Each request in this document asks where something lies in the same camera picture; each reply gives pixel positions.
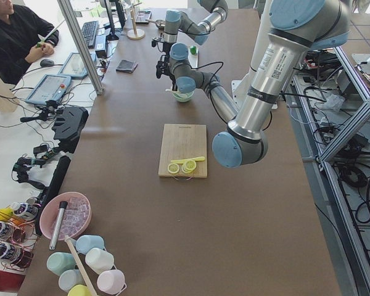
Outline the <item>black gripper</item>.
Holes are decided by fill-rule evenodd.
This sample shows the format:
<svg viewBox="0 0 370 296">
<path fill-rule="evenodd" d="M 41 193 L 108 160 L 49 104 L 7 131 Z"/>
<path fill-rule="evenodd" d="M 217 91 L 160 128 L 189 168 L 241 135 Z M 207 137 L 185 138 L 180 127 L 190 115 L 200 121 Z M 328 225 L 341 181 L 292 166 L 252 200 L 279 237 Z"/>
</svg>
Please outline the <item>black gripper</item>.
<svg viewBox="0 0 370 296">
<path fill-rule="evenodd" d="M 168 76 L 172 82 L 172 91 L 176 91 L 176 78 L 171 72 L 170 68 L 170 57 L 166 54 L 162 54 L 156 64 L 155 75 L 157 79 L 161 79 L 162 75 Z"/>
<path fill-rule="evenodd" d="M 165 54 L 169 54 L 173 43 L 167 42 L 163 39 L 160 39 L 159 43 L 162 44 L 162 48 L 161 48 L 160 52 L 164 52 Z"/>
</svg>

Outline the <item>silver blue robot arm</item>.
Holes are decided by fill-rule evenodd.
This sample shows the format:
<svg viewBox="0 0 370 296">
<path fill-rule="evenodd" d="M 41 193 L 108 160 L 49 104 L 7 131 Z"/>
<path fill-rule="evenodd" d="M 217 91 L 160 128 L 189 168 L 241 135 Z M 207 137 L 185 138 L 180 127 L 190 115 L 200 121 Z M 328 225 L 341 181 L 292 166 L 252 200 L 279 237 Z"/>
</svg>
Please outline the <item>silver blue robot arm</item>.
<svg viewBox="0 0 370 296">
<path fill-rule="evenodd" d="M 200 5 L 209 15 L 199 23 L 178 10 L 166 12 L 160 38 L 165 58 L 157 64 L 157 76 L 169 76 L 173 90 L 178 93 L 203 90 L 226 120 L 226 130 L 212 142 L 214 157 L 220 165 L 236 168 L 258 162 L 268 150 L 263 124 L 292 69 L 306 51 L 346 43 L 350 7 L 343 1 L 273 1 L 268 12 L 269 44 L 243 102 L 237 105 L 216 74 L 191 67 L 187 46 L 177 41 L 178 33 L 182 32 L 203 44 L 228 16 L 225 1 L 201 1 Z"/>
<path fill-rule="evenodd" d="M 168 54 L 171 47 L 178 42 L 180 33 L 188 36 L 197 45 L 203 45 L 210 33 L 221 23 L 229 14 L 226 1 L 197 1 L 200 7 L 207 11 L 204 18 L 196 19 L 189 12 L 178 9 L 168 9 L 164 16 L 164 29 L 159 37 L 154 37 L 152 47 L 162 46 L 162 51 Z"/>
</svg>

